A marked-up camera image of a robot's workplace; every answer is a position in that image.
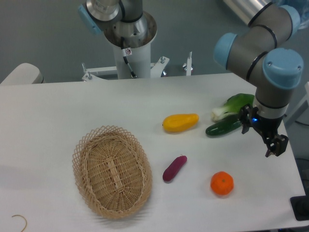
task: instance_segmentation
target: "blue joint cap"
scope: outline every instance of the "blue joint cap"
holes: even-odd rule
[[[266,79],[280,89],[295,88],[300,82],[303,69],[302,57],[291,49],[274,49],[263,61],[263,73]]]
[[[289,13],[289,15],[291,17],[292,27],[293,27],[291,36],[293,36],[297,32],[297,30],[298,30],[298,28],[300,26],[300,16],[299,16],[299,13],[292,6],[283,5],[283,6],[280,6],[280,7],[285,9]]]
[[[102,33],[100,28],[97,26],[97,24],[92,20],[90,15],[88,14],[87,10],[83,7],[83,5],[80,5],[78,7],[78,14],[81,17],[84,24],[87,26],[87,28],[91,31],[91,33],[95,35],[99,35]]]
[[[228,55],[236,36],[236,34],[227,33],[218,40],[214,47],[213,59],[225,69],[227,69]]]

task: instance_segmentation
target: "green vegetable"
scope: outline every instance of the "green vegetable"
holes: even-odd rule
[[[229,116],[238,114],[241,107],[253,103],[254,95],[239,93],[229,98],[222,107],[214,108],[211,112],[211,118],[213,121],[217,122],[221,119]]]
[[[238,115],[229,115],[206,129],[209,136],[220,136],[241,127]]]

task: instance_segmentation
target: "gray floor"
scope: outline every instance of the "gray floor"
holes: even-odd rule
[[[0,0],[0,82],[25,62],[37,66],[48,83],[80,81],[82,62],[88,68],[114,66],[112,48],[103,35],[90,34],[77,14],[84,1]],[[190,51],[193,74],[228,72],[213,61],[213,48],[223,34],[243,34],[248,28],[223,1],[145,0],[143,4],[158,25],[152,62],[160,56],[169,57],[168,75],[184,75],[181,66]],[[306,93],[308,41],[309,29],[304,29],[283,45],[297,51],[305,62],[302,81],[287,114]],[[309,124],[309,110],[298,120]],[[294,123],[287,132],[295,157],[309,159],[309,127]],[[301,162],[299,167],[307,169],[309,163]]]

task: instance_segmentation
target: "yellow mango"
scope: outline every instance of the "yellow mango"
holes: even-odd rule
[[[170,115],[163,121],[163,128],[169,132],[181,132],[189,129],[198,122],[197,114]]]

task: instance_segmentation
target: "green cucumber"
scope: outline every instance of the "green cucumber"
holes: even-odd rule
[[[206,129],[209,136],[220,136],[241,127],[238,115],[229,115]]]

